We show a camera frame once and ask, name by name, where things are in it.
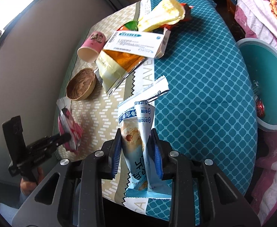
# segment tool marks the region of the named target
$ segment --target yellow wrapper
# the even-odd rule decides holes
[[[138,20],[138,31],[151,32],[161,25],[174,25],[185,18],[185,9],[177,0],[161,0],[147,15]]]

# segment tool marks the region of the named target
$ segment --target teal patterned tablecloth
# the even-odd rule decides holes
[[[151,0],[152,9],[161,0]],[[257,123],[251,82],[242,55],[211,0],[193,5],[192,21],[171,32],[155,78],[170,92],[156,102],[159,138],[190,159],[212,159],[245,194],[251,181]],[[168,220],[170,200],[149,199],[147,215]],[[199,223],[195,185],[196,224]]]

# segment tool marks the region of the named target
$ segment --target pink wrapper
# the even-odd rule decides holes
[[[67,108],[63,108],[58,118],[59,132],[60,134],[70,133],[71,140],[64,143],[64,148],[67,151],[77,153],[78,147],[81,142],[83,129],[74,121],[70,111]]]

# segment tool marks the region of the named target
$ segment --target blue logo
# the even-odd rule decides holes
[[[153,54],[153,51],[152,50],[149,50],[149,49],[143,49],[143,48],[140,48],[138,49],[139,52],[146,52],[146,53],[152,53]]]
[[[126,36],[126,37],[141,37],[142,35],[136,34],[136,33],[126,33],[126,32],[121,32],[119,34],[120,36]]]

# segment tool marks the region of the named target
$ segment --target metal screw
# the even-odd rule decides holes
[[[205,159],[205,164],[208,165],[208,166],[211,166],[211,165],[213,165],[213,160]]]
[[[177,157],[179,155],[179,153],[177,151],[174,151],[174,150],[171,151],[169,154],[170,154],[171,157]]]
[[[60,161],[60,164],[62,165],[62,166],[65,166],[65,165],[67,165],[69,163],[69,159],[62,159],[61,161]]]
[[[104,155],[104,152],[102,150],[98,150],[94,153],[96,157],[102,157]]]

